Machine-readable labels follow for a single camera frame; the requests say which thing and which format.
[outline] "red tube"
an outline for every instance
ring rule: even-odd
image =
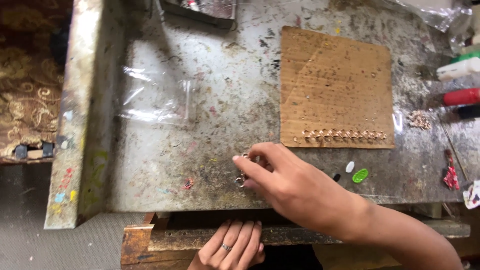
[[[473,104],[480,102],[480,88],[462,89],[444,95],[446,106]]]

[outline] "right hand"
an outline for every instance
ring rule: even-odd
[[[302,161],[282,144],[259,143],[250,159],[234,156],[235,165],[254,189],[282,216],[339,240],[353,241],[369,226],[369,203],[347,191],[324,172]]]

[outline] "green clay piece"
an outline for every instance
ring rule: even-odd
[[[365,178],[367,178],[368,176],[368,170],[367,169],[361,169],[360,171],[358,171],[356,174],[353,175],[352,177],[352,180],[354,183],[360,183],[362,182],[363,180],[365,180]]]

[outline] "silver ring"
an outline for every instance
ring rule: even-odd
[[[231,247],[229,247],[228,245],[226,245],[226,244],[224,244],[224,243],[222,243],[222,248],[226,249],[227,251],[232,250]]]

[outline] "pile of jump rings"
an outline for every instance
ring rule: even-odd
[[[322,129],[320,131],[318,131],[316,129],[313,130],[313,131],[304,130],[301,133],[303,134],[303,137],[307,140],[310,139],[310,138],[315,138],[315,140],[316,140],[316,139],[321,138],[321,137],[322,138],[341,137],[341,138],[350,138],[350,139],[366,138],[366,139],[382,139],[382,140],[387,139],[387,135],[383,131],[370,132],[368,130],[365,130],[365,131],[362,132],[362,131],[353,131],[353,130],[345,130],[345,129],[336,130],[334,128],[334,129],[331,129],[331,130]]]
[[[242,157],[246,158],[246,159],[249,159],[247,153],[243,153]],[[241,176],[237,177],[237,179],[235,179],[235,183],[237,183],[239,185],[239,187],[244,187],[243,182],[245,182],[245,180],[247,178],[247,175],[245,175],[244,171],[240,171],[240,173],[241,173]]]

